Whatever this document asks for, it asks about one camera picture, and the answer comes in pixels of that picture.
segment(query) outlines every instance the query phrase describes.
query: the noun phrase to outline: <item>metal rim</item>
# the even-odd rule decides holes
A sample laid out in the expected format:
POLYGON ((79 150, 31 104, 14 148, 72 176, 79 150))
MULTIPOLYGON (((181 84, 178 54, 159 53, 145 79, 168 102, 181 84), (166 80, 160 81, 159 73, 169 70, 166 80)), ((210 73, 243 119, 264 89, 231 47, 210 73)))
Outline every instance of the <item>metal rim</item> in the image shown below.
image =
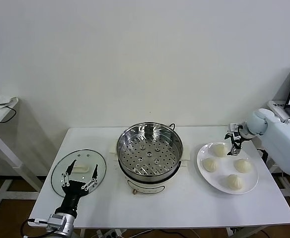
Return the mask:
MULTIPOLYGON (((120 160, 122 160, 122 158, 120 158, 120 152, 118 151, 118 147, 119 147, 119 142, 120 142, 120 139, 128 132, 128 131, 130 131, 131 129, 133 129, 135 126, 142 126, 142 125, 147 125, 147 124, 153 124, 153 125, 159 125, 159 126, 162 126, 162 127, 164 127, 164 128, 166 128, 166 129, 168 129, 171 133, 173 133, 173 134, 175 134, 176 136, 177 136, 177 138, 178 138, 178 141, 179 141, 179 143, 180 143, 180 145, 181 145, 181 148, 183 148, 183 143, 182 143, 182 140, 180 139, 180 137, 179 137, 179 135, 177 134, 177 132, 175 132, 175 124, 174 123, 172 123, 171 125, 174 125, 174 128, 172 129, 172 128, 170 128, 170 126, 167 126, 167 125, 164 125, 164 124, 161 124, 161 123, 157 123, 157 122, 152 122, 152 121, 148 121, 148 122, 141 122, 141 123, 136 123, 136 124, 134 124, 134 125, 132 125, 132 126, 130 126, 129 128, 127 128, 126 130, 124 130, 123 131, 123 133, 120 135, 120 137, 118 138, 118 140, 117 140, 117 142, 116 142, 116 155, 117 155, 117 157, 118 157, 118 159, 119 159, 119 161, 120 160)), ((182 157, 182 154, 183 154, 183 151, 181 151, 181 153, 180 153, 180 151, 179 151, 179 161, 178 162, 180 162, 180 159, 181 159, 181 157, 182 157)), ((128 168, 128 167, 126 167, 126 169, 127 170, 129 170, 130 172, 134 172, 133 170, 131 170, 130 168, 128 168)))
POLYGON ((179 161, 179 163, 178 163, 176 169, 174 170, 174 173, 173 173, 173 174, 171 174, 171 175, 170 175, 169 177, 167 177, 167 178, 164 178, 164 179, 159 180, 159 181, 153 181, 153 182, 150 182, 150 181, 140 181, 140 180, 138 180, 138 179, 135 179, 135 178, 131 177, 129 174, 127 174, 127 173, 123 170, 120 161, 119 161, 119 165, 120 165, 120 168, 121 168, 122 172, 123 172, 123 173, 124 173, 128 178, 130 178, 131 180, 133 180, 133 181, 135 181, 135 182, 139 182, 139 183, 142 183, 142 184, 158 184, 158 183, 166 182, 167 180, 171 179, 171 178, 172 178, 172 177, 177 173, 177 171, 179 170, 180 165, 181 165, 181 161, 179 161))

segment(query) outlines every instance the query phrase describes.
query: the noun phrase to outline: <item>electric steamer pot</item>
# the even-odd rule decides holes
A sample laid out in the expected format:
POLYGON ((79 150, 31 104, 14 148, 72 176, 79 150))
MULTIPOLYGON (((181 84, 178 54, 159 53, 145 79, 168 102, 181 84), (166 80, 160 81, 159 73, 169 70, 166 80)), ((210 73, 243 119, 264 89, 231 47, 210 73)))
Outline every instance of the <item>electric steamer pot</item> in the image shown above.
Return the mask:
POLYGON ((138 123, 119 137, 119 165, 134 194, 163 191, 162 184, 178 171, 183 144, 172 125, 173 128, 156 122, 138 123))

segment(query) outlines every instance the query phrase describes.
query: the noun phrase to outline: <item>white table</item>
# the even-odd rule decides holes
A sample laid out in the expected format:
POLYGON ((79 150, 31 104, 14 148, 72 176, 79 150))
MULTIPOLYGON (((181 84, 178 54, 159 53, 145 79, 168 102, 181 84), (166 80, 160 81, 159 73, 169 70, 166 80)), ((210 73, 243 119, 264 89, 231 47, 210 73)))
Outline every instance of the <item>white table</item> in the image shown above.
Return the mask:
POLYGON ((196 171, 194 163, 198 150, 211 141, 223 141, 226 126, 176 127, 184 146, 190 149, 188 166, 180 167, 164 192, 132 195, 116 155, 110 153, 124 129, 69 129, 30 218, 46 220, 62 202, 50 184, 56 164, 74 150, 92 149, 104 156, 107 171, 96 191, 81 198, 74 222, 76 228, 250 227, 232 236, 242 238, 269 225, 290 224, 290 208, 252 142, 243 144, 243 149, 253 159, 259 172, 259 183, 250 193, 230 195, 218 191, 196 171))
MULTIPOLYGON (((268 106, 269 108, 274 112, 276 116, 278 116, 281 121, 284 121, 286 119, 289 119, 290 116, 285 112, 284 110, 285 101, 269 101, 268 106)), ((269 161, 267 161, 268 164, 270 164, 270 172, 275 173, 276 170, 280 169, 277 164, 272 164, 269 161)), ((282 194, 284 197, 290 197, 290 182, 286 177, 279 177, 280 182, 284 186, 284 188, 281 189, 282 194)))
MULTIPOLYGON (((8 104, 9 107, 13 108, 18 103, 17 98, 8 104)), ((0 109, 0 121, 10 112, 9 108, 0 109)), ((22 176, 36 191, 40 191, 42 187, 42 182, 21 162, 21 160, 9 149, 9 147, 0 139, 0 150, 6 155, 4 158, 11 167, 22 176)), ((25 199, 25 200, 36 200, 39 193, 38 192, 21 192, 21 191, 7 191, 11 179, 4 181, 0 188, 0 203, 3 199, 25 199)))

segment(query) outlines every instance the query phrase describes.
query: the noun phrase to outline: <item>white wall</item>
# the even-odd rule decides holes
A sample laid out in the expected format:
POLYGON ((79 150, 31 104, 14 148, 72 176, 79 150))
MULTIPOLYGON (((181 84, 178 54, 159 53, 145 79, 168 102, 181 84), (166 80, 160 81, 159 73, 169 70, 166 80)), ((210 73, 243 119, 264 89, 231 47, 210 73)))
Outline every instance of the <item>white wall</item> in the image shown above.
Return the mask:
POLYGON ((289 84, 290 0, 0 1, 0 134, 37 174, 69 127, 224 125, 289 84))

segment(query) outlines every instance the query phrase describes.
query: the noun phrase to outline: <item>steamed bun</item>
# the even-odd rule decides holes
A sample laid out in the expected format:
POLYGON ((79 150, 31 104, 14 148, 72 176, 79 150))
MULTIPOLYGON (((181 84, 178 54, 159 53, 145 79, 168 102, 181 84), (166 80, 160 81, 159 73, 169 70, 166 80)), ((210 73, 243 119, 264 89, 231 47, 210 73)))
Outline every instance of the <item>steamed bun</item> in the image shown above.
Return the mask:
POLYGON ((212 150, 217 157, 221 158, 225 157, 229 153, 228 148, 223 144, 212 145, 212 150))
POLYGON ((229 175, 226 178, 226 182, 232 190, 240 190, 243 188, 243 181, 238 175, 229 175))
POLYGON ((203 160, 203 166, 208 172, 214 172, 218 168, 218 164, 213 158, 207 158, 203 160))
POLYGON ((244 174, 251 171, 251 169, 252 169, 251 163, 245 159, 240 159, 240 160, 235 161, 234 167, 240 173, 244 173, 244 174))

